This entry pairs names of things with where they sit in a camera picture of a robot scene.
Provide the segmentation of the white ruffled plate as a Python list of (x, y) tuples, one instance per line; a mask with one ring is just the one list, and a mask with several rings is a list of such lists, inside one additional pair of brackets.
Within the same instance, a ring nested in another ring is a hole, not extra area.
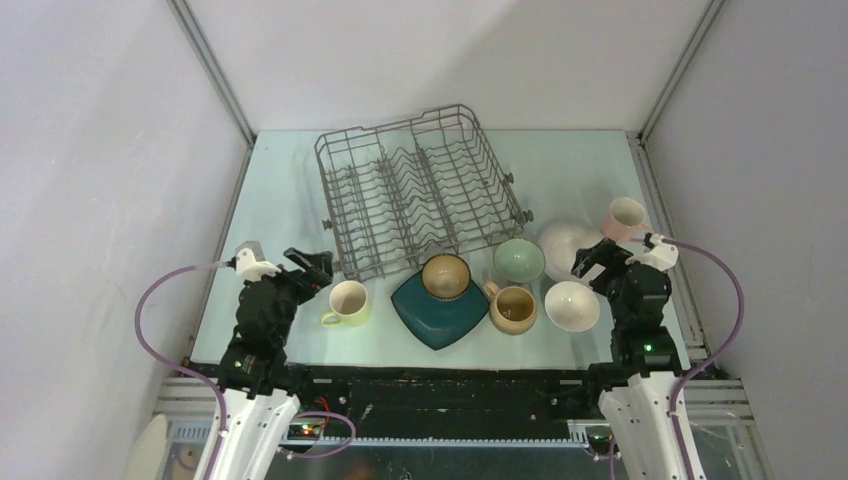
[(541, 233), (537, 244), (546, 258), (545, 273), (555, 282), (575, 281), (586, 286), (601, 275), (606, 268), (594, 265), (588, 271), (586, 278), (578, 278), (571, 274), (575, 265), (576, 253), (579, 249), (587, 249), (604, 240), (605, 237), (597, 230), (583, 225), (554, 222)]

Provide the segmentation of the brown speckled bowl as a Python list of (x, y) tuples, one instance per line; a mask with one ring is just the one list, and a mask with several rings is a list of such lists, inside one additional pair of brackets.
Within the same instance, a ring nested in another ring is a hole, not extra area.
[(439, 300), (450, 301), (466, 292), (471, 284), (471, 271), (461, 257), (442, 253), (428, 259), (421, 270), (426, 291)]

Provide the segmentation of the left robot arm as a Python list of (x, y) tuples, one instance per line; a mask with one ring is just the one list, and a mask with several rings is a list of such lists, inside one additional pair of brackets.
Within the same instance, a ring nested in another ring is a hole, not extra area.
[(267, 261), (260, 244), (248, 241), (225, 263), (243, 287), (214, 375), (218, 430), (199, 460), (198, 479), (263, 478), (293, 417), (315, 406), (315, 388), (287, 373), (284, 348), (298, 307), (332, 284), (333, 255), (288, 248), (284, 256), (295, 269)]

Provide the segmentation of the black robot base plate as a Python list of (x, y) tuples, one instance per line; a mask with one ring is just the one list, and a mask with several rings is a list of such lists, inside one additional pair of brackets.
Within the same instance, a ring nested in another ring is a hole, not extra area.
[[(217, 366), (193, 363), (214, 378)], [(327, 406), (351, 420), (330, 420), (338, 435), (471, 434), (539, 438), (568, 433), (571, 420), (598, 420), (581, 370), (457, 370), (285, 365), (304, 407)]]

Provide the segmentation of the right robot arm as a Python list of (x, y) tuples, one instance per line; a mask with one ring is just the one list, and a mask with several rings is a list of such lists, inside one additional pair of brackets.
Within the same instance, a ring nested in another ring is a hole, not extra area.
[(649, 240), (635, 255), (604, 238), (581, 248), (572, 273), (610, 307), (612, 359), (588, 367), (581, 402), (612, 432), (608, 456), (620, 459), (632, 479), (703, 479), (679, 382), (677, 347), (663, 326), (672, 287), (669, 263), (656, 260), (672, 248)]

